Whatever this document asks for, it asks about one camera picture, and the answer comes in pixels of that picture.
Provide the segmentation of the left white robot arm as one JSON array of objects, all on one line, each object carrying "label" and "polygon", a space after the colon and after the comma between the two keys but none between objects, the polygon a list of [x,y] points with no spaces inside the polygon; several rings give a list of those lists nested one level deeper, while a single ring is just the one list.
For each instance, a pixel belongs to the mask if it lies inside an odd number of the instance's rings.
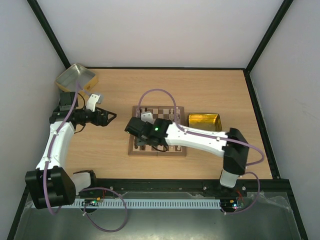
[{"label": "left white robot arm", "polygon": [[81,190],[97,183],[93,170],[81,170],[72,176],[65,171],[70,142],[78,125],[106,127],[116,117],[115,113],[99,107],[95,110],[54,110],[49,118],[50,133],[43,156],[35,170],[25,175],[26,186],[37,209],[71,205]]}]

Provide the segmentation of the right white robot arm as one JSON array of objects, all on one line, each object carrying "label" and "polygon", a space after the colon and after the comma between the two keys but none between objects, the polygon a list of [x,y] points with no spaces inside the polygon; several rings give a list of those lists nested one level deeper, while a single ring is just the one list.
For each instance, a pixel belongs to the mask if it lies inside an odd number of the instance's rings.
[{"label": "right white robot arm", "polygon": [[218,191],[229,196],[236,189],[239,176],[245,174],[250,145],[236,128],[225,131],[208,131],[178,123],[178,109],[173,107],[173,119],[154,118],[140,111],[131,117],[124,131],[139,142],[151,147],[181,146],[212,153],[223,158]]}]

